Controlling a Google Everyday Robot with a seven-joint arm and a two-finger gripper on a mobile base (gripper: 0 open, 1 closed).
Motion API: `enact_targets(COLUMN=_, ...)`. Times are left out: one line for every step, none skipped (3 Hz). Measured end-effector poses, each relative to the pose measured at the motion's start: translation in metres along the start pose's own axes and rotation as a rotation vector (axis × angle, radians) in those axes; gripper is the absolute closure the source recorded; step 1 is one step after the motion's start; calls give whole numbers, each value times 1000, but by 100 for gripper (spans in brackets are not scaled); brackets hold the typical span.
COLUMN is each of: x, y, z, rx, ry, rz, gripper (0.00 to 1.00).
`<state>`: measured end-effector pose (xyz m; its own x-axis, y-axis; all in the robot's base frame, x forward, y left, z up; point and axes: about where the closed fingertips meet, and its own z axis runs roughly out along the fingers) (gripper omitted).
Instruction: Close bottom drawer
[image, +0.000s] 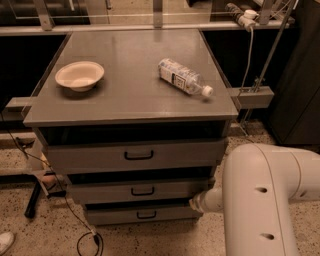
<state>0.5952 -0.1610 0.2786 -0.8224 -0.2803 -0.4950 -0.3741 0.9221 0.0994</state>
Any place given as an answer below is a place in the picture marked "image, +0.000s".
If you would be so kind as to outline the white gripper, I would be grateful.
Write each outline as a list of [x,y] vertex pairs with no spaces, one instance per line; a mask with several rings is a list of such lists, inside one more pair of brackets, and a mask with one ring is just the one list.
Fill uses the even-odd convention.
[[190,207],[200,213],[207,212],[207,207],[205,204],[205,192],[196,194],[193,198],[189,200]]

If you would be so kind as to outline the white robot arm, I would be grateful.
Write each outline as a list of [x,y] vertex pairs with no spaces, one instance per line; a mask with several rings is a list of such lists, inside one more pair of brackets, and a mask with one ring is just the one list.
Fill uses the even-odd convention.
[[245,144],[225,160],[222,187],[189,204],[200,213],[223,212],[226,256],[299,256],[289,203],[319,199],[319,154]]

